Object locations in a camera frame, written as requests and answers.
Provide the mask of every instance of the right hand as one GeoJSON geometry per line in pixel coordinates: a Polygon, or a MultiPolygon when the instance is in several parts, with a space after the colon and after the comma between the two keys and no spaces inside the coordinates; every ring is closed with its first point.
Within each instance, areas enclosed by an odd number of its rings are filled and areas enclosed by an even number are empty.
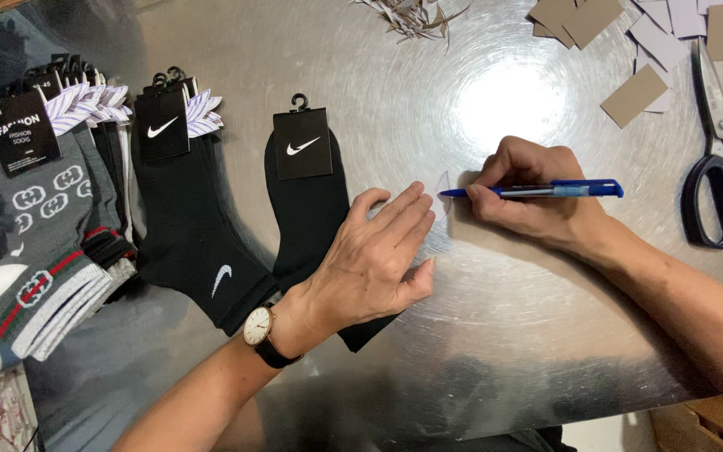
{"type": "Polygon", "coordinates": [[[537,239],[545,246],[583,254],[587,242],[609,230],[612,217],[596,198],[534,198],[502,200],[487,187],[546,184],[552,180],[583,180],[573,151],[544,147],[517,137],[504,137],[485,161],[467,195],[480,221],[537,239]]]}

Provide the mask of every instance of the stack of socks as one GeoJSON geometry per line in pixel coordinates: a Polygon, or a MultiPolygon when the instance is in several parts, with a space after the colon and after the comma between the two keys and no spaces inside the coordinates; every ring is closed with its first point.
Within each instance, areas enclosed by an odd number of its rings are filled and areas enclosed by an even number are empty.
{"type": "Polygon", "coordinates": [[[217,328],[233,335],[278,287],[246,249],[219,200],[225,187],[218,176],[215,140],[214,134],[192,138],[185,154],[142,162],[133,134],[133,164],[147,225],[137,264],[147,283],[185,293],[217,328]]]}
{"type": "Polygon", "coordinates": [[[113,189],[85,126],[57,139],[62,159],[12,179],[0,164],[0,229],[7,250],[0,261],[0,340],[21,358],[45,360],[134,272],[126,260],[84,252],[86,235],[89,241],[113,236],[110,231],[120,226],[113,189]],[[92,234],[95,224],[105,229],[92,234]]]}
{"type": "MultiPolygon", "coordinates": [[[[280,231],[280,247],[272,274],[279,280],[281,293],[316,271],[350,209],[339,143],[333,131],[329,130],[329,135],[333,173],[290,180],[278,180],[275,134],[267,141],[264,151],[267,193],[280,231]]],[[[351,352],[358,352],[395,317],[390,315],[348,326],[339,331],[339,335],[351,352]]]]}

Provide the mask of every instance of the left hand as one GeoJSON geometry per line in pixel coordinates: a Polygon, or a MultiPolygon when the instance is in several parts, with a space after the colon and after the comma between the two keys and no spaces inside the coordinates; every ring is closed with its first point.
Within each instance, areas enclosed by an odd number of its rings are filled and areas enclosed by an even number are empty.
{"type": "MultiPolygon", "coordinates": [[[[367,221],[370,207],[389,198],[389,191],[380,188],[356,197],[320,267],[293,286],[278,309],[273,308],[279,318],[287,318],[276,319],[276,325],[296,318],[298,335],[304,329],[313,332],[308,344],[313,347],[346,326],[401,312],[432,294],[435,259],[423,262],[411,279],[401,281],[434,223],[435,214],[429,210],[432,199],[423,194],[422,183],[413,182],[367,221]]],[[[280,329],[278,333],[286,334],[280,329]]],[[[310,347],[297,348],[285,355],[301,354],[310,347]]]]}

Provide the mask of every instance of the black scissor handle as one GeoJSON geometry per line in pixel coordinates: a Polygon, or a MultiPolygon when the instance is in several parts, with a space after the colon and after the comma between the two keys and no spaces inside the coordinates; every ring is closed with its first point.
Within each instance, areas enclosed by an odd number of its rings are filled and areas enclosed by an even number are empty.
{"type": "Polygon", "coordinates": [[[723,158],[714,154],[706,155],[691,169],[682,189],[681,207],[688,241],[709,248],[723,249],[723,158]],[[699,212],[699,186],[705,177],[710,182],[713,203],[721,225],[722,237],[718,242],[708,237],[699,212]]]}

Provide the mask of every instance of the white swoosh logo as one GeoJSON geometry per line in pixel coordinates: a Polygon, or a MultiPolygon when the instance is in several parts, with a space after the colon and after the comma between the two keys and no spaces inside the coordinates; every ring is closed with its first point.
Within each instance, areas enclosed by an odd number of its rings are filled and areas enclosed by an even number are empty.
{"type": "Polygon", "coordinates": [[[301,147],[299,147],[299,148],[297,148],[297,149],[292,149],[292,143],[289,143],[289,145],[286,146],[286,153],[289,154],[289,155],[295,155],[295,154],[297,154],[298,152],[300,152],[301,150],[306,149],[306,146],[312,144],[313,142],[315,142],[315,141],[317,141],[317,140],[319,140],[319,139],[320,139],[320,137],[317,137],[317,138],[309,141],[308,143],[304,144],[303,146],[301,146],[301,147]]]}
{"type": "Polygon", "coordinates": [[[147,130],[147,137],[150,139],[155,138],[156,135],[158,135],[160,132],[163,132],[163,129],[169,127],[169,124],[172,124],[174,122],[174,120],[177,118],[179,118],[179,117],[177,117],[177,116],[174,117],[174,119],[172,119],[172,121],[167,122],[166,124],[161,126],[161,128],[159,128],[158,130],[153,130],[153,127],[150,126],[149,129],[147,130]]]}
{"type": "Polygon", "coordinates": [[[225,276],[225,273],[227,273],[227,276],[233,277],[233,270],[231,270],[230,265],[223,265],[222,268],[219,269],[219,272],[216,273],[216,281],[214,281],[214,290],[211,291],[212,298],[216,294],[216,288],[219,287],[219,282],[222,281],[222,277],[225,276]]]}
{"type": "Polygon", "coordinates": [[[13,257],[19,257],[19,256],[21,256],[21,251],[24,251],[24,242],[21,242],[21,248],[16,249],[15,251],[11,252],[10,255],[13,257]]]}

